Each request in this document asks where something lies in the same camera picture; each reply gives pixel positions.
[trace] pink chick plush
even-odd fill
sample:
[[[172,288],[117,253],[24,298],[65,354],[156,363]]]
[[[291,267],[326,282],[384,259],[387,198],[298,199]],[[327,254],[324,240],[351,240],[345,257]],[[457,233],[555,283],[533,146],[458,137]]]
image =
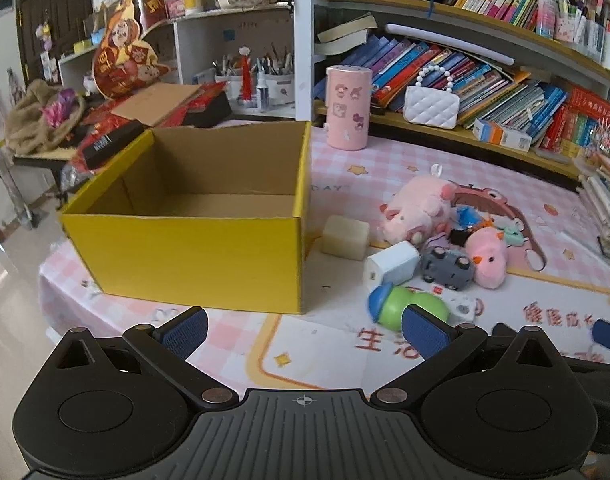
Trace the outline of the pink chick plush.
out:
[[[498,288],[505,281],[508,267],[508,247],[503,232],[484,227],[465,242],[467,256],[476,264],[474,282],[484,288]]]
[[[404,240],[415,246],[429,237],[451,229],[451,200],[458,186],[435,176],[417,176],[410,180],[387,205],[383,236],[396,245]]]

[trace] blue cap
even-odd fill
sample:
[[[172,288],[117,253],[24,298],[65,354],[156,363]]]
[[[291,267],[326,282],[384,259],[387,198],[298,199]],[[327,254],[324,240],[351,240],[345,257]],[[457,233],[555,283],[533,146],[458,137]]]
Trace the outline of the blue cap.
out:
[[[393,288],[394,284],[392,282],[385,282],[383,285],[377,286],[371,292],[370,297],[367,300],[367,310],[370,311],[371,320],[374,323],[379,322],[381,312],[383,311],[383,305]]]

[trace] white quilted handbag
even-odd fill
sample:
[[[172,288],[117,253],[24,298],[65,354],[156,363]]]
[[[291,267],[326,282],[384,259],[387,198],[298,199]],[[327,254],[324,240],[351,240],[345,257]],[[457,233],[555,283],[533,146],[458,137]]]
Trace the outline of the white quilted handbag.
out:
[[[423,87],[423,78],[439,70],[447,77],[447,91]],[[453,79],[450,72],[439,66],[428,66],[419,72],[416,86],[405,91],[403,117],[408,123],[424,124],[451,130],[456,126],[461,99],[451,91]]]

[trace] pink container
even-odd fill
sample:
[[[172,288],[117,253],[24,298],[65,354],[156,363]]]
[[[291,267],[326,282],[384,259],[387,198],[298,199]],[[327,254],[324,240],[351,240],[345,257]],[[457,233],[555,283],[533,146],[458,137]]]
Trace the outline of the pink container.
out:
[[[371,70],[335,65],[327,69],[327,143],[355,152],[367,146],[370,126]]]

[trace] tiled floor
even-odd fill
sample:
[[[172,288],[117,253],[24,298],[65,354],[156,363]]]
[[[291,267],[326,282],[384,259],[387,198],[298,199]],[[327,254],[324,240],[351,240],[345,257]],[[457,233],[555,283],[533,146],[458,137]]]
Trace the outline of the tiled floor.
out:
[[[38,309],[38,266],[63,238],[54,202],[35,231],[18,229],[0,248],[0,480],[20,480],[27,468],[12,434],[12,416],[54,347]]]

